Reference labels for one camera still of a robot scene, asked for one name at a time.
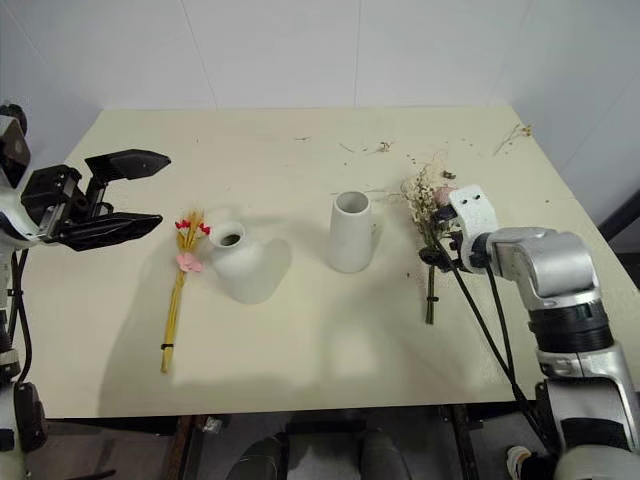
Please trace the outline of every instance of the robotic arm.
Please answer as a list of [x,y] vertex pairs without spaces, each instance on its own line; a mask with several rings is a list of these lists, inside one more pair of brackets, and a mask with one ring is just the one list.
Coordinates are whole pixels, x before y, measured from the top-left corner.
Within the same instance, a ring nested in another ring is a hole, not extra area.
[[[572,233],[498,228],[491,203],[475,185],[451,192],[449,201],[436,221],[460,227],[452,234],[454,263],[478,274],[489,266],[514,281],[529,312],[536,355],[547,377],[536,388],[539,418],[557,448],[551,453],[568,453],[555,478],[592,478],[603,473],[603,465],[611,475],[612,463],[614,476],[603,478],[637,478],[638,400],[609,328],[587,246]],[[624,476],[625,465],[633,468],[633,477]]]
[[[46,440],[42,403],[35,386],[24,382],[29,348],[25,371],[14,380],[21,371],[18,352],[12,347],[18,316],[23,333],[28,332],[20,285],[26,249],[60,243],[82,251],[146,235],[162,217],[114,212],[103,201],[105,189],[113,180],[151,176],[171,163],[154,152],[126,150],[85,160],[93,175],[86,192],[78,187],[80,173],[66,165],[35,170],[25,182],[31,160],[26,130],[19,106],[0,106],[0,478],[8,480],[25,478],[24,453]],[[13,288],[8,290],[10,279]]]

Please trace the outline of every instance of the silver robotic arm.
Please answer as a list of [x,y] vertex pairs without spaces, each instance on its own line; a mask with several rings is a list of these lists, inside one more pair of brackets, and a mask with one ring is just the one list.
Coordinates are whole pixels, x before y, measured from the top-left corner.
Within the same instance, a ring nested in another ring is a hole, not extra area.
[[555,478],[601,478],[603,468],[609,476],[602,478],[640,478],[638,400],[587,246],[572,233],[498,228],[475,185],[451,192],[449,201],[442,216],[460,227],[454,248],[461,269],[485,274],[489,266],[515,282],[529,312],[547,377],[536,388],[539,416],[561,456]]

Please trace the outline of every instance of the black cable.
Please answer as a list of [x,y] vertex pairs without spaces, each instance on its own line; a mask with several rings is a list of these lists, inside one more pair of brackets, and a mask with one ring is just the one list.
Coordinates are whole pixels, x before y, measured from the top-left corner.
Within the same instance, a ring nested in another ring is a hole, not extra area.
[[11,300],[11,311],[9,313],[9,326],[7,332],[9,332],[9,338],[13,342],[13,334],[16,331],[16,321],[18,319],[18,303],[16,302],[16,292],[20,288],[20,279],[18,278],[19,272],[18,256],[15,252],[11,255],[11,290],[13,293],[13,299]]
[[25,249],[20,254],[20,260],[14,252],[11,256],[11,277],[13,286],[13,300],[11,301],[11,314],[9,318],[9,337],[13,342],[18,317],[20,318],[20,328],[24,337],[25,360],[22,372],[17,382],[21,383],[25,380],[31,369],[31,360],[33,358],[33,346],[31,343],[31,333],[29,331],[29,323],[27,321],[27,312],[24,308],[23,292],[22,292],[22,274],[27,263],[29,250]]
[[507,355],[507,366],[511,372],[511,381],[515,383],[516,369],[513,364],[513,353],[511,352],[511,341],[509,340],[509,331],[507,330],[507,320],[504,316],[502,301],[500,300],[500,293],[498,292],[498,285],[496,285],[496,278],[493,275],[491,265],[487,265],[487,275],[489,277],[489,284],[491,284],[491,293],[493,294],[493,300],[496,304],[498,319],[500,320],[500,328],[502,329],[502,340],[504,341],[504,351]]
[[512,375],[511,375],[511,371],[509,370],[509,366],[505,363],[504,359],[502,358],[502,355],[500,354],[500,351],[498,350],[498,347],[496,347],[496,344],[495,344],[495,342],[493,340],[493,337],[491,336],[491,332],[489,332],[489,329],[487,328],[487,325],[486,325],[484,319],[482,318],[482,314],[480,313],[480,310],[478,310],[478,307],[477,307],[475,301],[473,300],[473,297],[471,296],[471,293],[469,292],[469,289],[467,288],[467,285],[464,283],[464,280],[462,279],[462,276],[460,275],[460,272],[458,271],[458,268],[453,263],[453,260],[451,260],[451,257],[449,256],[449,252],[447,252],[447,250],[444,248],[442,243],[440,243],[440,240],[438,240],[435,237],[435,235],[433,235],[433,233],[431,233],[431,235],[432,235],[432,238],[434,240],[434,243],[435,243],[436,247],[438,248],[438,250],[440,251],[440,253],[444,257],[445,261],[447,262],[447,265],[449,266],[449,268],[453,272],[453,275],[456,277],[456,281],[458,282],[458,285],[460,286],[460,289],[462,290],[462,293],[464,294],[465,298],[467,299],[467,303],[469,303],[469,306],[471,307],[471,310],[473,311],[473,313],[474,313],[474,315],[476,317],[476,320],[478,321],[478,324],[480,325],[480,328],[482,329],[482,332],[483,332],[483,334],[484,334],[484,336],[485,336],[485,338],[487,340],[487,343],[489,343],[489,347],[491,348],[491,351],[493,352],[493,355],[495,356],[496,360],[500,364],[500,367],[502,368],[502,371],[507,376],[507,379],[509,380],[509,383],[511,384],[511,390],[513,391],[513,395],[515,396],[516,402],[518,403],[518,406],[519,406],[522,414],[527,419],[527,422],[529,422],[529,425],[531,426],[531,429],[538,436],[538,438],[540,439],[542,444],[545,446],[545,448],[547,448],[547,450],[549,450],[550,446],[549,446],[549,442],[548,442],[547,436],[543,433],[542,429],[539,426],[537,415],[529,407],[529,403],[528,403],[527,397],[524,395],[524,393],[522,393],[522,390],[520,389],[518,384],[515,383],[515,382],[512,382]]
[[18,304],[18,312],[20,315],[20,328],[22,328],[22,336],[24,337],[24,367],[18,377],[17,382],[22,383],[27,378],[29,370],[31,370],[31,358],[33,356],[33,347],[31,345],[31,333],[29,332],[29,323],[27,322],[27,312],[24,309],[24,302],[22,296],[20,296],[20,303]]

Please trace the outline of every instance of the pink flower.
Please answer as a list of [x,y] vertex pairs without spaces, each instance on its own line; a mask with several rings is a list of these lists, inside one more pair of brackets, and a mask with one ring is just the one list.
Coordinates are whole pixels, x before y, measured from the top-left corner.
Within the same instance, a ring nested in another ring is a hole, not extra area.
[[202,264],[198,261],[196,256],[192,253],[186,252],[176,256],[178,266],[183,272],[201,272]]
[[445,205],[447,205],[449,203],[449,194],[451,192],[453,192],[454,190],[457,190],[456,187],[449,187],[449,186],[444,186],[444,187],[440,187],[436,190],[436,193],[434,194],[434,198],[436,200],[436,203],[440,206],[440,207],[444,207]]

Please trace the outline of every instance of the red flower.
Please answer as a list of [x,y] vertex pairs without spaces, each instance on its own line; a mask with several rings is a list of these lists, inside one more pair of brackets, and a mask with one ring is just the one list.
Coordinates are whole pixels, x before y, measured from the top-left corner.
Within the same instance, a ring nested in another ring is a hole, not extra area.
[[189,228],[191,227],[191,223],[188,220],[182,220],[181,222],[175,222],[176,228],[180,230],[181,228]]

